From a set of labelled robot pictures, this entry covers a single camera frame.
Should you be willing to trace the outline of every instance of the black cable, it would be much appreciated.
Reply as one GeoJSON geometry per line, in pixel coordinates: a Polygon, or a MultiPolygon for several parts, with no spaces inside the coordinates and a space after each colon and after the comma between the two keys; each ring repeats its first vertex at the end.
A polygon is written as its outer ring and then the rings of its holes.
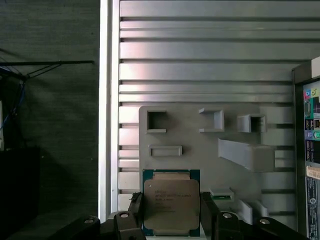
{"type": "Polygon", "coordinates": [[[49,71],[51,71],[51,70],[53,70],[53,69],[56,69],[56,68],[58,68],[58,67],[60,67],[60,66],[61,66],[61,64],[59,64],[59,65],[57,65],[57,66],[54,66],[54,67],[52,67],[52,68],[50,68],[50,69],[48,69],[48,70],[46,70],[46,71],[40,72],[40,73],[37,74],[37,75],[31,76],[29,79],[33,79],[33,78],[35,78],[35,77],[37,77],[37,76],[40,76],[40,75],[42,75],[42,74],[45,74],[45,73],[47,73],[47,72],[49,72],[49,71]]]}
{"type": "Polygon", "coordinates": [[[40,68],[40,69],[38,69],[38,70],[35,70],[35,71],[32,71],[32,72],[27,73],[27,75],[29,76],[30,74],[34,74],[34,73],[39,72],[39,71],[41,71],[41,70],[43,70],[43,69],[47,69],[47,68],[49,68],[49,67],[51,67],[51,66],[53,66],[53,65],[44,66],[44,67],[42,67],[42,68],[40,68]]]}

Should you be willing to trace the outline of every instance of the screw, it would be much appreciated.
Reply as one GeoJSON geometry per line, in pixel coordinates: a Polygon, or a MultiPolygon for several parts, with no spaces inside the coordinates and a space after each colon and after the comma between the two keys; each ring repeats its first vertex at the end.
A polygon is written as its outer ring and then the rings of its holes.
{"type": "Polygon", "coordinates": [[[122,217],[122,218],[127,218],[127,217],[129,217],[129,215],[126,214],[126,213],[123,213],[123,214],[120,215],[120,217],[122,217]]]}
{"type": "Polygon", "coordinates": [[[92,224],[94,221],[92,219],[87,219],[84,221],[85,224],[92,224]]]}
{"type": "Polygon", "coordinates": [[[260,223],[262,223],[262,224],[270,224],[270,222],[267,219],[260,219],[260,223]]]}
{"type": "Polygon", "coordinates": [[[232,218],[232,215],[231,215],[230,213],[224,213],[223,216],[224,216],[226,219],[232,218]]]}

